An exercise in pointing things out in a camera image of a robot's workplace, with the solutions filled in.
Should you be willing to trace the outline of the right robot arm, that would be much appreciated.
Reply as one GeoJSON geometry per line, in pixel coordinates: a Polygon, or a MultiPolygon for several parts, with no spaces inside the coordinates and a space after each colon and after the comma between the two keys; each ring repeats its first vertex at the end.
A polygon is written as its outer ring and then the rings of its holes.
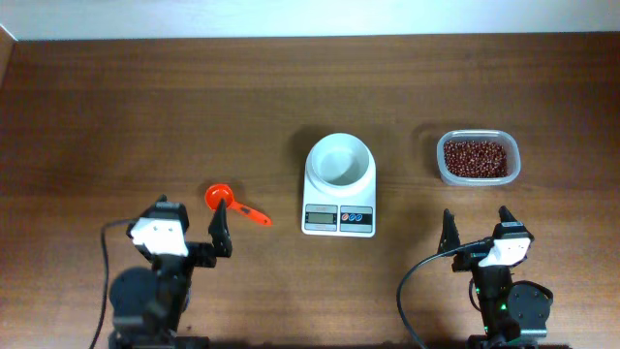
{"type": "Polygon", "coordinates": [[[553,293],[538,283],[512,279],[512,269],[527,259],[535,238],[507,207],[498,214],[491,236],[463,244],[454,215],[446,209],[438,251],[452,258],[454,272],[472,274],[469,297],[484,333],[469,336],[468,348],[537,348],[547,336],[553,293]]]}

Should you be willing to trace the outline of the orange measuring scoop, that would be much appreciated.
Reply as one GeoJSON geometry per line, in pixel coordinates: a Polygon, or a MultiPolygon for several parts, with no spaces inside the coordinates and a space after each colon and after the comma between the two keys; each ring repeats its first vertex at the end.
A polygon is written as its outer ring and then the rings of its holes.
{"type": "Polygon", "coordinates": [[[272,220],[267,215],[238,202],[228,184],[217,183],[209,186],[204,194],[204,200],[212,210],[216,210],[221,202],[224,202],[226,208],[237,211],[259,225],[272,225],[272,220]]]}

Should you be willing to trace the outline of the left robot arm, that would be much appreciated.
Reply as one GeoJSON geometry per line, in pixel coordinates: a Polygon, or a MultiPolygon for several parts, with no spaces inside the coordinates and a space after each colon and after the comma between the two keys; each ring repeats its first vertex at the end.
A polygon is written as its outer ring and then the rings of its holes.
{"type": "Polygon", "coordinates": [[[208,348],[206,336],[180,335],[181,315],[191,298],[196,268],[213,269],[233,252],[226,204],[220,201],[207,232],[210,242],[188,241],[185,205],[161,196],[128,222],[127,236],[149,266],[122,271],[112,281],[114,332],[110,348],[208,348]]]}

